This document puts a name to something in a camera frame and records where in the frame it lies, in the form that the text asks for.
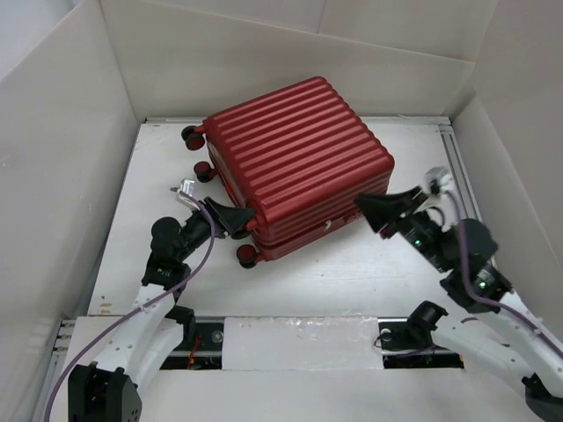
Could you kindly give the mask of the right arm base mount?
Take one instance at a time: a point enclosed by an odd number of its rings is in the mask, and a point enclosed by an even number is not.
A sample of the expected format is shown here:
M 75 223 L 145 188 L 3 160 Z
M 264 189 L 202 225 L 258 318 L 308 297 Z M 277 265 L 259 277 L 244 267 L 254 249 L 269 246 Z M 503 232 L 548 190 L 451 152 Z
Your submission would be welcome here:
M 384 369 L 464 369 L 463 358 L 437 346 L 431 333 L 447 316 L 439 305 L 424 301 L 409 316 L 378 319 L 378 334 L 373 346 L 382 353 Z

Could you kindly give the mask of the red hard-shell suitcase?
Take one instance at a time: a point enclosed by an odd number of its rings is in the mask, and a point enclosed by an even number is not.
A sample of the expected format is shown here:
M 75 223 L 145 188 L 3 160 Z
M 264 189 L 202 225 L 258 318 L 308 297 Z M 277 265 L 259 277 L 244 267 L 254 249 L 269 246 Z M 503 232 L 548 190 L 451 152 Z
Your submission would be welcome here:
M 272 91 L 187 126 L 202 183 L 219 178 L 231 201 L 253 209 L 236 234 L 246 269 L 281 258 L 360 217 L 360 193 L 386 193 L 395 160 L 321 76 Z

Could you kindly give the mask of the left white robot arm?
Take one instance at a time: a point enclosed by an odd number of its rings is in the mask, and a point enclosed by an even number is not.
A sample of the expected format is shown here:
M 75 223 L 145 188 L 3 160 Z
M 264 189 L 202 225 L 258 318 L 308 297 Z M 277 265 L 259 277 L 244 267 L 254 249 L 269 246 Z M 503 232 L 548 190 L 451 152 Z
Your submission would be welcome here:
M 178 304 L 195 271 L 185 260 L 203 244 L 237 234 L 253 218 L 246 207 L 207 197 L 185 223 L 172 217 L 151 228 L 150 255 L 132 309 L 107 328 L 108 345 L 87 365 L 69 371 L 70 421 L 137 421 L 142 391 L 175 348 L 196 339 L 192 309 Z

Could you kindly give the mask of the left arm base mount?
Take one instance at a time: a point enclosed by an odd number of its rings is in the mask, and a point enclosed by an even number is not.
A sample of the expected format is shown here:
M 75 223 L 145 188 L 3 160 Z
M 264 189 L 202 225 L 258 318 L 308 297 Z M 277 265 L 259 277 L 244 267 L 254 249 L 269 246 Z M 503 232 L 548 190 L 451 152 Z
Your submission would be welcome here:
M 161 370 L 220 370 L 223 367 L 224 320 L 198 318 L 191 340 L 184 340 L 160 366 Z

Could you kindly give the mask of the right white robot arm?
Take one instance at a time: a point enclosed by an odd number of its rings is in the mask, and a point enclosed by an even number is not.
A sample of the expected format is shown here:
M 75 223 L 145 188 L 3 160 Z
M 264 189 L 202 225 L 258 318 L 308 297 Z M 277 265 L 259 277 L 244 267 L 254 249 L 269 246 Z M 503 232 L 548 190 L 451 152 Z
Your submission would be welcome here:
M 562 342 L 534 316 L 512 284 L 491 262 L 498 250 L 480 221 L 456 217 L 445 229 L 429 210 L 456 195 L 440 187 L 395 194 L 361 193 L 355 198 L 372 230 L 383 239 L 402 236 L 434 269 L 441 287 L 470 319 L 500 336 L 495 341 L 442 306 L 424 301 L 404 320 L 383 321 L 375 344 L 410 359 L 447 349 L 480 364 L 520 394 L 543 421 L 562 419 Z

